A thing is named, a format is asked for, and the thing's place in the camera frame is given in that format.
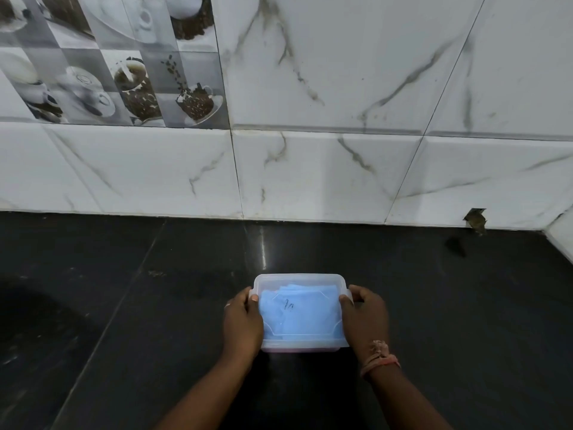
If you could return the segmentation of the person's left hand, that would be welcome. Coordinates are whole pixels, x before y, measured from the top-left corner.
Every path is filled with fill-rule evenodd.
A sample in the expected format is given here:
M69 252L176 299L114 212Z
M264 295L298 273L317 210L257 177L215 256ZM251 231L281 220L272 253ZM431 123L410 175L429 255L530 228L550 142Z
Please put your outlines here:
M252 364L261 349L264 328L262 316L249 316L247 300L252 288L241 290L224 308L223 356Z

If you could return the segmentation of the person's right hand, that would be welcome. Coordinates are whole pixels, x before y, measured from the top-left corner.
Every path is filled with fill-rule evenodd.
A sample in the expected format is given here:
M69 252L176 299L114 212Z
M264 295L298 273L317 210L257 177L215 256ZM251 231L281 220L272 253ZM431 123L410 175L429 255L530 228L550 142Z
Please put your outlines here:
M343 331L359 363L369 356L369 344L383 340L390 345L389 313L382 297L368 288L348 287L354 305L354 317L342 317Z

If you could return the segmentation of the clear plastic lidded container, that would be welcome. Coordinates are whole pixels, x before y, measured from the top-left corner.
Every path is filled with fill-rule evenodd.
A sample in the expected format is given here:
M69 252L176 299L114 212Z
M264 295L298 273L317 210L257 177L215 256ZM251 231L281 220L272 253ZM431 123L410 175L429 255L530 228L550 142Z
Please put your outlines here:
M266 353L318 353L347 348L339 296L352 298L339 274L260 274L249 292L259 299Z

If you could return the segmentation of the person's left forearm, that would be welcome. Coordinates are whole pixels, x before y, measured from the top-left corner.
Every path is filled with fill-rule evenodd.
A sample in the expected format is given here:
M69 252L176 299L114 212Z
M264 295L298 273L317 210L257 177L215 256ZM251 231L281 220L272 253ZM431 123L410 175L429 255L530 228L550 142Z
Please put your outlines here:
M225 352L153 430L218 430L257 354Z

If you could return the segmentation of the person's right forearm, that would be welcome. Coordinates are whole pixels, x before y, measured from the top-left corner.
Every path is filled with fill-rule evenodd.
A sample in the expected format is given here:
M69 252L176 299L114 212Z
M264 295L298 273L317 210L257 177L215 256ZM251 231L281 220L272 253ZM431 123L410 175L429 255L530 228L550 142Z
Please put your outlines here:
M363 368L390 430L453 430L407 379L397 362L378 358Z

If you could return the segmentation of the pink thread wristband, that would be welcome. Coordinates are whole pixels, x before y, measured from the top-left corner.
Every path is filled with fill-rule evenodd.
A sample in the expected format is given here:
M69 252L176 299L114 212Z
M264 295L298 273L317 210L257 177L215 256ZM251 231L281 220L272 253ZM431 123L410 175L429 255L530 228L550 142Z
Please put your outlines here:
M388 344L383 340L373 340L369 344L369 356L364 360L361 370L360 377L364 378L373 369L381 366L391 366L395 365L401 368L398 358L390 353Z

